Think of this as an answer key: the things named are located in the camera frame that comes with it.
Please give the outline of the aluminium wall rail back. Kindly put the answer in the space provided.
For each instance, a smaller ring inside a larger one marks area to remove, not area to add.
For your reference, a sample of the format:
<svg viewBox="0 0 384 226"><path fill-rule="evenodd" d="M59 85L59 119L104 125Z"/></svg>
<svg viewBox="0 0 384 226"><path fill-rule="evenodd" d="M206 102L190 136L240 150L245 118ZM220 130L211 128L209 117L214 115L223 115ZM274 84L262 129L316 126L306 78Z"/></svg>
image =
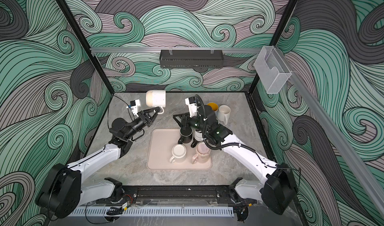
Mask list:
<svg viewBox="0 0 384 226"><path fill-rule="evenodd" d="M91 47L92 53L160 53L162 50L169 51L222 51L224 54L256 54L262 48L201 48L201 47Z"/></svg>

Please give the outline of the black wall shelf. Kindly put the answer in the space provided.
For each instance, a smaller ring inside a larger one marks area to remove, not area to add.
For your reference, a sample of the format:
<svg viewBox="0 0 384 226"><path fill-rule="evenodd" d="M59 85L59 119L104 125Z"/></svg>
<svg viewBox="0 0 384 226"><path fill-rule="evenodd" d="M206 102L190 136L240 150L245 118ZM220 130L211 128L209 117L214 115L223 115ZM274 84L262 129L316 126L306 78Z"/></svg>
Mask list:
<svg viewBox="0 0 384 226"><path fill-rule="evenodd" d="M209 69L222 68L224 55L222 51L169 51L160 53L160 65L167 69Z"/></svg>

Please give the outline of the aluminium wall rail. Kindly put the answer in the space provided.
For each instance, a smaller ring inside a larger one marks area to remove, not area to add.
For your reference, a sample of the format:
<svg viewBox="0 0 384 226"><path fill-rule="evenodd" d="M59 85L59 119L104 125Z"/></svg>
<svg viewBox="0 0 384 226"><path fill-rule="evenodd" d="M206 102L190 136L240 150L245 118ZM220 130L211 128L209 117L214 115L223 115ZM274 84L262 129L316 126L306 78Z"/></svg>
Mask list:
<svg viewBox="0 0 384 226"><path fill-rule="evenodd" d="M352 145L348 142L341 130L336 126L318 100L306 88L306 85L301 81L297 71L292 69L284 53L280 49L276 49L278 57L283 61L283 65L292 74L290 76L293 84L301 94L303 100L307 103L310 110L319 120L319 124L328 135L331 143L337 148L338 152L344 158L345 162L365 190L372 203L375 205L381 216L384 215L384 189L374 177L372 172L367 168L367 165L362 161L359 155L355 152Z"/></svg>
<svg viewBox="0 0 384 226"><path fill-rule="evenodd" d="M91 47L92 53L160 53L162 50L169 51L222 51L224 54L256 54L262 48L201 48L201 47Z"/></svg>

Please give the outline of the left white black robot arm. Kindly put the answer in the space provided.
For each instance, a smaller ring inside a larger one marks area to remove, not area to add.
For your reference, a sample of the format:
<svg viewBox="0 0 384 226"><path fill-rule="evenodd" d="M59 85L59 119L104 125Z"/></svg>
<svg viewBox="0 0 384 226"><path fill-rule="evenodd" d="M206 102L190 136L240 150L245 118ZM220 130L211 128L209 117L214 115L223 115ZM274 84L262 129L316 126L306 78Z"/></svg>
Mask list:
<svg viewBox="0 0 384 226"><path fill-rule="evenodd" d="M132 122L115 119L110 128L112 139L104 147L78 161L66 165L58 163L50 169L37 195L36 205L63 219L78 206L90 202L101 199L121 202L124 194L121 182L112 178L89 186L84 186L84 182L104 166L126 155L137 140L135 135L150 127L163 111L161 107L139 111Z"/></svg>

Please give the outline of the clear acrylic wall holder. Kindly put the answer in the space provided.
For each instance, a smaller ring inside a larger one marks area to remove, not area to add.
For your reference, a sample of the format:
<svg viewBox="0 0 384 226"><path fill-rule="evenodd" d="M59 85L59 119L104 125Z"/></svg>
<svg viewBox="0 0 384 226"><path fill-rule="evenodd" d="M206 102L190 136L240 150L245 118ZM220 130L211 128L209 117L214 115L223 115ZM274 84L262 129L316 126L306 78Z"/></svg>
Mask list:
<svg viewBox="0 0 384 226"><path fill-rule="evenodd" d="M292 75L282 50L275 46L260 50L254 68L267 94L278 94Z"/></svg>

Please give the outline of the blue butterfly mug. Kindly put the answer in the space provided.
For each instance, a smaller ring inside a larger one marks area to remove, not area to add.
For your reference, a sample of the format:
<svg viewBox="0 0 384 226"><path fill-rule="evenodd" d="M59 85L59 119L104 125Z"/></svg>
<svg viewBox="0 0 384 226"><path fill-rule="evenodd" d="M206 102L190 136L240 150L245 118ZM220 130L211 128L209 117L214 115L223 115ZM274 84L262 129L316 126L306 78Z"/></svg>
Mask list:
<svg viewBox="0 0 384 226"><path fill-rule="evenodd" d="M219 106L218 106L216 103L210 102L210 103L208 103L207 105L210 106L211 109L212 109L214 112L217 112L218 109L219 109Z"/></svg>

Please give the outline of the pink iridescent mug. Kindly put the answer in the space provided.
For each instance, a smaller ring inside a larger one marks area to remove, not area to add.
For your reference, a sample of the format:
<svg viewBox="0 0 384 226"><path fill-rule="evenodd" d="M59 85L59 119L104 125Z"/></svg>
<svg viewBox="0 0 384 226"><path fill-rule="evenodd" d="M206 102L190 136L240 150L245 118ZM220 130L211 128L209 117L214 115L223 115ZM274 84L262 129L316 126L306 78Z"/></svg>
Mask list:
<svg viewBox="0 0 384 226"><path fill-rule="evenodd" d="M204 142L199 142L195 147L195 154L191 159L191 163L205 163L210 159L211 150L206 146Z"/></svg>

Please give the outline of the black mug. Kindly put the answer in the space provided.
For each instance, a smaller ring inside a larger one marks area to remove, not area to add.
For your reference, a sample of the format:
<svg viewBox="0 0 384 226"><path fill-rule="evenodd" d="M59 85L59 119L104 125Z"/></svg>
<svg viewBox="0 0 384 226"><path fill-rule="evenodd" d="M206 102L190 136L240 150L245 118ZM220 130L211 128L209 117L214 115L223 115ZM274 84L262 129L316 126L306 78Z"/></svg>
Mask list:
<svg viewBox="0 0 384 226"><path fill-rule="evenodd" d="M180 129L180 138L178 144L188 144L193 140L193 130L191 127L182 127Z"/></svg>

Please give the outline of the pink rectangular tray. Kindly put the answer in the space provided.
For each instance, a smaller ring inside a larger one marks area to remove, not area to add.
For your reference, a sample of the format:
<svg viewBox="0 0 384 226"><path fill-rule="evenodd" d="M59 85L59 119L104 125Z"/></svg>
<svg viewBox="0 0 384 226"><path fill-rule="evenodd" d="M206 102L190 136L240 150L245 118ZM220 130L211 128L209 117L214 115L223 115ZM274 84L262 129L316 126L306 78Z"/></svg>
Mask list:
<svg viewBox="0 0 384 226"><path fill-rule="evenodd" d="M148 153L147 168L149 170L190 170L204 171L212 167L211 156L207 159L198 160L192 163L193 156L197 154L191 144L185 144L186 155L181 159L174 159L172 149L177 145L180 138L179 129L156 129L152 132L150 149Z"/></svg>

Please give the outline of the cream white mug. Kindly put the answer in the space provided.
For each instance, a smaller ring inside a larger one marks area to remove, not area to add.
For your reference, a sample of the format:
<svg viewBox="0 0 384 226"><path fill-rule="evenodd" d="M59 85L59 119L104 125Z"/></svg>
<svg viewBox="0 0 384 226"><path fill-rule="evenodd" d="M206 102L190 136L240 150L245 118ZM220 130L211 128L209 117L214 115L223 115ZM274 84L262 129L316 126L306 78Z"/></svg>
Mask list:
<svg viewBox="0 0 384 226"><path fill-rule="evenodd" d="M169 159L169 163L181 163L184 162L187 155L187 149L182 144L177 144L172 148L172 156Z"/></svg>

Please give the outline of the cream speckled mug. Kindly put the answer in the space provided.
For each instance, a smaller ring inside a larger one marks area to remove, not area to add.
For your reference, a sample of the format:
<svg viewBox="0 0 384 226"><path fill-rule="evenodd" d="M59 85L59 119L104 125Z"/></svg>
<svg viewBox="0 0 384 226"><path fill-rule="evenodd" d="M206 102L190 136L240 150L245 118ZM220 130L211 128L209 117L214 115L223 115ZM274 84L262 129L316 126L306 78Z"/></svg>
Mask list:
<svg viewBox="0 0 384 226"><path fill-rule="evenodd" d="M165 90L150 90L146 92L146 105L148 107L159 107L159 114L164 113L166 106L166 91Z"/></svg>

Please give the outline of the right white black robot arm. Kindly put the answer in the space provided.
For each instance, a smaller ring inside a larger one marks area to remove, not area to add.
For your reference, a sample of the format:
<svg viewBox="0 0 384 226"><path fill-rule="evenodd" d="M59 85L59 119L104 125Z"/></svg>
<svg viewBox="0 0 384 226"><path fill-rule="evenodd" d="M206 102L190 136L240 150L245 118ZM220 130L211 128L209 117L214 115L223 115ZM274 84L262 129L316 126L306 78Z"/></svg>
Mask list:
<svg viewBox="0 0 384 226"><path fill-rule="evenodd" d="M243 143L230 129L220 124L210 106L200 106L196 113L174 114L181 129L197 130L211 150L221 150L252 172L258 183L240 180L235 192L242 199L262 201L272 212L282 215L298 193L293 168L277 164Z"/></svg>

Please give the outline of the small white black-handled mug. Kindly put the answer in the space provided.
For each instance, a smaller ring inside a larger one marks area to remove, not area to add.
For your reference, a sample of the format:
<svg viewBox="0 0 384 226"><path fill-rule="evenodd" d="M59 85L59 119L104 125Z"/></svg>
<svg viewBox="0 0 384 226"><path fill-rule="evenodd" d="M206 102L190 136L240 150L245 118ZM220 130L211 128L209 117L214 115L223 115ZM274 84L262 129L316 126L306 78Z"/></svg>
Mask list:
<svg viewBox="0 0 384 226"><path fill-rule="evenodd" d="M203 142L203 133L199 130L195 130L194 136L193 136L193 142L191 144L191 148L195 148L200 142Z"/></svg>

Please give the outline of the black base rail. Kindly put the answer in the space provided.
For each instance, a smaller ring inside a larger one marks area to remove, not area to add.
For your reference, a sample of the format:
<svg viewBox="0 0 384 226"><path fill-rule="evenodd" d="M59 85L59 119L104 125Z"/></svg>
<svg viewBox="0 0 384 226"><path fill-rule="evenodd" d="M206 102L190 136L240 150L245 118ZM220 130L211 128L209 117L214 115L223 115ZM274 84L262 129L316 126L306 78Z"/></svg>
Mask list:
<svg viewBox="0 0 384 226"><path fill-rule="evenodd" d="M271 203L273 206L286 206L290 204L296 196L296 191L287 187L275 191L269 186L261 190L256 190L261 193L263 201L266 204ZM118 197L128 196L129 201L134 203L144 199L157 200L213 200L219 204L238 205L255 203L258 200L252 199L250 196L240 196L235 191L234 186L121 186L118 187Z"/></svg>

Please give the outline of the aluminium wall rail right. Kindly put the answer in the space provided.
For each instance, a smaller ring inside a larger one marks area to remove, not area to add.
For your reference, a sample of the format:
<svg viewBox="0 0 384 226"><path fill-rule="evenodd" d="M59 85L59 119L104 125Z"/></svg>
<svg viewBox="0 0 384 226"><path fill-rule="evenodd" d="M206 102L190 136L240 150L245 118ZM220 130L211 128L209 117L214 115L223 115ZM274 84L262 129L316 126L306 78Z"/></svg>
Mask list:
<svg viewBox="0 0 384 226"><path fill-rule="evenodd" d="M283 61L283 65L292 74L290 76L293 84L301 94L303 100L307 103L310 110L319 120L319 124L328 135L331 143L337 148L338 152L344 158L345 162L365 190L372 203L375 205L381 216L384 215L384 189L374 177L372 172L367 168L367 165L362 161L359 155L355 152L352 145L348 142L341 130L336 126L318 100L306 88L306 85L301 81L297 71L292 69L284 53L280 49L276 49L278 57Z"/></svg>

